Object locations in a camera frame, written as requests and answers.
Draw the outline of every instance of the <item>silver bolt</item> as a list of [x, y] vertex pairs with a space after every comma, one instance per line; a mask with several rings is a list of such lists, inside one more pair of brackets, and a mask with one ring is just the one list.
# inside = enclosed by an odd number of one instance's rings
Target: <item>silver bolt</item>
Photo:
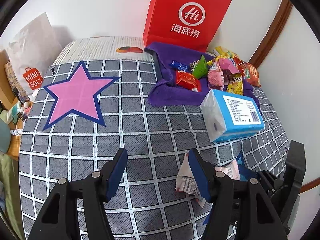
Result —
[[217, 172], [216, 172], [216, 176], [217, 176], [218, 178], [223, 178], [223, 177], [224, 177], [224, 173], [223, 173], [222, 171], [217, 171]]
[[100, 177], [100, 175], [101, 175], [101, 173], [98, 172], [98, 171], [95, 171], [94, 173], [91, 174], [91, 176], [92, 176], [93, 178], [98, 178], [98, 177]]
[[67, 182], [67, 179], [66, 179], [66, 178], [61, 178], [61, 179], [58, 180], [58, 183], [59, 183], [60, 185], [65, 184], [66, 182]]
[[251, 179], [250, 179], [250, 183], [251, 183], [251, 184], [254, 184], [254, 185], [255, 185], [255, 184], [258, 184], [258, 180], [255, 179], [255, 178], [251, 178]]

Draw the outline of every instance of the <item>gray chair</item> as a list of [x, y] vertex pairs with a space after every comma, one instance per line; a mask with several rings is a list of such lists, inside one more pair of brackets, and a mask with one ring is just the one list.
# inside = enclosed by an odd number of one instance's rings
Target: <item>gray chair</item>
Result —
[[11, 140], [10, 127], [0, 119], [0, 152], [6, 153]]

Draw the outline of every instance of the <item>green snack package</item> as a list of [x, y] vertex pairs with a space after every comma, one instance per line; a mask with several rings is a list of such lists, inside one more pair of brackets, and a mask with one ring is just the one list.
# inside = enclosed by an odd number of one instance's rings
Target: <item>green snack package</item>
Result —
[[195, 78], [200, 79], [208, 74], [207, 62], [203, 55], [201, 59], [190, 64], [192, 74]]

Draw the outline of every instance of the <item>red paper bag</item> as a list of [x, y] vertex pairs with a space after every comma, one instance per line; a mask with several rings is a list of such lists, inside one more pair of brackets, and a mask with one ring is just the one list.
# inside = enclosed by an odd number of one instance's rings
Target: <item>red paper bag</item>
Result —
[[151, 0], [143, 33], [153, 41], [205, 52], [231, 0]]
[[26, 72], [23, 74], [24, 79], [28, 82], [32, 90], [39, 89], [43, 82], [43, 77], [40, 75], [36, 68], [27, 67]]

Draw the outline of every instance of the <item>tissue pack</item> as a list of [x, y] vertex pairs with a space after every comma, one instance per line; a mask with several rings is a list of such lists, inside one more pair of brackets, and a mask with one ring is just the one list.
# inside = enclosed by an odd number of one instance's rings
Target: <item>tissue pack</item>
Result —
[[213, 89], [200, 108], [210, 142], [248, 137], [264, 128], [260, 111], [249, 97]]

